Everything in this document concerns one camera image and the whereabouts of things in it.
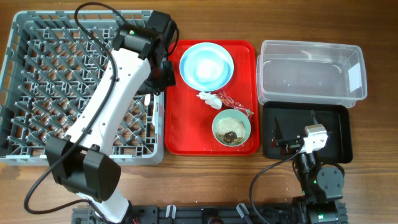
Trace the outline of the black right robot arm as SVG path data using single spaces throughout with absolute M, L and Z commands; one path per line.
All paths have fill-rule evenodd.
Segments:
M 278 119 L 275 119 L 275 137 L 272 147 L 281 147 L 291 156 L 293 170 L 302 188 L 302 196 L 292 201 L 290 223 L 348 223 L 343 198 L 345 172 L 338 164 L 320 162 L 317 152 L 323 149 L 330 133 L 310 112 L 314 124 L 304 127 L 304 134 L 296 138 L 283 137 Z

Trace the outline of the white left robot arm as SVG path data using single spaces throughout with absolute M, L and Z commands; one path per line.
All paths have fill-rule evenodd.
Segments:
M 167 61 L 178 28 L 171 16 L 153 11 L 145 26 L 124 23 L 109 52 L 109 63 L 81 116 L 65 137 L 51 137 L 45 155 L 54 181 L 78 194 L 109 223 L 134 223 L 130 201 L 118 189 L 121 167 L 110 158 L 113 142 L 132 98 L 159 95 L 174 85 Z

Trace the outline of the white plastic fork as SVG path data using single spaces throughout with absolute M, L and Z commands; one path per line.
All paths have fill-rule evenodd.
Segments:
M 144 105 L 145 106 L 149 106 L 150 104 L 150 99 L 151 99 L 151 94 L 146 94 L 145 98 L 144 98 Z

